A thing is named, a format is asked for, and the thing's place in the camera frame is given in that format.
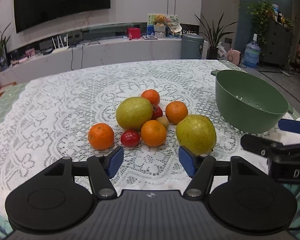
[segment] gray cabinet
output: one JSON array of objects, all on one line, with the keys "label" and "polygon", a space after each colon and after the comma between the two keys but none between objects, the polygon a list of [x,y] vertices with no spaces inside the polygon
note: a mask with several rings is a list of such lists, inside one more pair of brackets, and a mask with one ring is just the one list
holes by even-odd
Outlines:
[{"label": "gray cabinet", "polygon": [[260,57],[260,61],[284,67],[290,53],[292,37],[292,32],[271,19],[269,21],[268,30],[265,33],[268,45],[261,47],[265,55]]}]

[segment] plastic bag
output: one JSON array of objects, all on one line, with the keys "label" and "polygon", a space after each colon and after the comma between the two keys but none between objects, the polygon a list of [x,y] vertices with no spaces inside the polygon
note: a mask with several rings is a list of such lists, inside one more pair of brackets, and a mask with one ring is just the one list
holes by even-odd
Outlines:
[{"label": "plastic bag", "polygon": [[221,45],[221,41],[219,42],[217,48],[218,48],[218,57],[217,57],[217,59],[218,60],[228,59],[227,52],[225,50],[225,47],[223,47]]}]

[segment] teddy bear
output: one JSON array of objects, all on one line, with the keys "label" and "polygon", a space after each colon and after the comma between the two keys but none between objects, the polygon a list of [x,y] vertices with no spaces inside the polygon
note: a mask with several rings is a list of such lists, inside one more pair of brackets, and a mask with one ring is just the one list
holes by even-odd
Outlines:
[{"label": "teddy bear", "polygon": [[157,14],[155,16],[154,24],[157,26],[164,26],[166,22],[166,17],[163,14]]}]

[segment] tangerine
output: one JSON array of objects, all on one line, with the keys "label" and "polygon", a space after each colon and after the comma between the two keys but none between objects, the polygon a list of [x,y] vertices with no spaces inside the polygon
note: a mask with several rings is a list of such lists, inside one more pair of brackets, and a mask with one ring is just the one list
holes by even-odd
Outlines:
[{"label": "tangerine", "polygon": [[143,91],[141,97],[148,99],[152,105],[157,106],[160,103],[160,95],[154,89]]},{"label": "tangerine", "polygon": [[156,120],[146,122],[141,128],[141,138],[150,147],[162,145],[167,138],[167,130]]},{"label": "tangerine", "polygon": [[114,132],[105,123],[93,125],[88,132],[88,141],[96,150],[106,150],[114,143]]},{"label": "tangerine", "polygon": [[188,115],[188,108],[181,101],[173,101],[166,106],[165,112],[170,122],[178,124]]}]

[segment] blue water bottle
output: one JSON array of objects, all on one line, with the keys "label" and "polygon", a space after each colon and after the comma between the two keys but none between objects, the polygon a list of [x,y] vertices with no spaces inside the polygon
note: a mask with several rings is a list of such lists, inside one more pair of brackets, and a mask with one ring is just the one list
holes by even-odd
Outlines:
[{"label": "blue water bottle", "polygon": [[246,45],[243,64],[247,67],[256,68],[259,61],[260,47],[257,43],[257,34],[253,35],[253,41]]}]

